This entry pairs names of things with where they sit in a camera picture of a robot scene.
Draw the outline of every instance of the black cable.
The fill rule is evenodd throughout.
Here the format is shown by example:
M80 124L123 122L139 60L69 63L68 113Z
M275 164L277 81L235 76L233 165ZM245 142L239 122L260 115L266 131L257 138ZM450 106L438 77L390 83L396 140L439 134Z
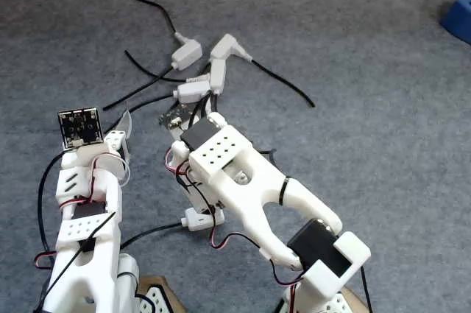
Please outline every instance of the black cable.
M252 63L257 66L261 71L264 71L266 72L268 75L270 75L271 77L275 78L276 80L280 81L281 83L284 83L285 85L287 85L289 88L291 88L292 90L296 91L302 98L304 98L306 100L306 102L312 107L316 107L316 105L314 104L313 100L306 94L304 93L304 91L302 91L300 88L298 88L297 86L293 85L291 82L289 82L288 80L285 80L284 78L282 78L280 75L274 73L273 71L271 70L268 70L268 68L266 68L265 66L261 65L258 61L255 61L255 60L252 60Z
M51 248L49 247L49 243L47 242L46 238L46 231L44 230L44 221L43 221L43 193L44 193L44 185L46 184L46 179L51 171L51 168L56 164L58 160L64 156L66 152L70 150L63 150L59 155L56 155L51 162L49 162L48 166L46 167L46 170L43 173L43 176L41 177L41 180L39 182L39 187L38 187L38 227L39 227L39 234L41 237L41 242L43 243L43 248L45 252L50 252ZM50 256L49 260L51 262L51 266L54 266L54 259Z
M261 155L268 155L268 159L270 160L270 163L280 169L275 161L275 152L277 152L277 149L271 149L271 150L257 150L258 153Z
M137 109L141 109L142 107L145 107L146 105L150 105L152 103L159 102L164 99L172 98L173 96L174 96L173 94L166 94L165 96L159 96L152 99L148 99L142 103L139 103L138 105L135 105L134 107L130 108L128 111L130 113L136 112ZM118 118L117 120L115 120L114 123L112 123L111 126L104 131L104 134L108 134L116 125L118 125L120 119L121 118Z
M202 106L201 106L201 117L202 118L205 118L206 117L206 105L208 104L208 101L210 100L210 98L213 96L213 94L210 92L209 94L207 94L205 97L204 97L204 101L202 103Z
M204 108L204 103L205 103L205 99L206 99L207 96L210 96L210 92L208 92L206 95L204 95L198 101L198 103L194 106L193 112L190 115L190 120L188 120L188 129L193 126L194 119L195 119L196 115L198 114L198 110L201 110L202 107Z
M152 302L147 296L141 295L140 293L136 293L134 297L140 298L141 300L145 300L152 307L152 313L155 313L157 311L154 302Z
M135 94L137 94L138 92L141 92L143 89L145 88L148 88L149 86L155 84L157 81L159 81L163 76L167 75L170 71L172 71L173 68L170 66L169 68L167 68L161 75L160 77L156 77L155 79L153 79L152 81L148 82L148 83L145 83L143 84L141 87L139 88L136 88L134 91L132 92L129 92L126 96L118 99L117 101L113 102L113 103L110 103L109 105L107 106L104 106L103 107L103 110L109 110L111 108L113 108L114 106L118 105L119 103L125 101L126 99L134 96Z
M180 79L171 79L169 77L164 77L154 72L151 72L150 70L147 70L146 68L144 68L140 63L138 63L138 61L127 50L125 50L124 53L128 57L128 59L131 60L131 63L133 63L136 68L141 70L143 73L149 75L150 77L154 77L155 79L158 78L159 80L167 81L167 82L185 82L186 81L186 80L180 80Z
M111 218L113 216L115 216L116 212L112 212L110 216L108 216L98 227L96 227L91 233L90 233L90 236L87 237L87 239L85 241L82 242L82 244L80 245L80 248L78 249L77 252L75 252L74 256L72 256L72 259L67 263L67 265L62 269L62 271L60 272L60 274L56 277L56 279L54 280L54 282L52 283L51 286L49 286L49 288L47 289L46 293L44 294L44 296L40 299L40 302L38 304L38 307L36 308L35 312L40 312L40 309L42 309L42 306L44 304L44 300L46 299L47 295L51 292L51 290L54 288L54 286L57 284L57 282L60 280L60 278L62 278L62 276L64 275L64 273L66 272L66 270L68 269L68 267L70 267L72 265L72 263L74 262L74 260L77 258L77 256L79 256L79 254L83 251L83 249L85 247L87 247L89 245L89 243L91 242L93 236L95 236L96 232L98 232L100 229L103 228L103 226L105 226L107 224L108 221L111 220Z
M131 245L132 243L134 243L134 242L137 241L138 239L141 239L142 237L147 236L148 234L155 233L155 232L158 232L158 231L167 230L167 229L169 229L169 228L174 228L174 227L178 227L178 226L181 227L181 225L182 225L181 222L176 222L176 223L171 223L170 225L159 226L159 227L151 228L150 230L147 230L147 231L138 233L138 234L136 234L134 237L128 239L125 243L123 243L123 244L119 247L119 249L120 249L120 250L123 250L123 249L126 248L127 246Z
M213 107L213 111L217 112L218 111L218 95L217 94L213 94L211 105Z
M363 282L363 289L365 291L365 296L366 296L366 303L368 304L368 311L369 313L373 313L373 307L371 305L371 300L369 299L368 284L366 283L365 269L361 267L360 272L361 272L361 281Z
M175 26L174 26L173 22L171 21L169 13L167 12L167 10L165 10L165 7L158 4L157 2L150 1L150 0L137 0L137 1L140 1L140 2L143 2L144 4L148 4L148 5L151 5L153 7L159 8L162 11L163 15L165 16L166 21L169 23L169 26L170 26L172 32L175 33L177 31L175 29Z

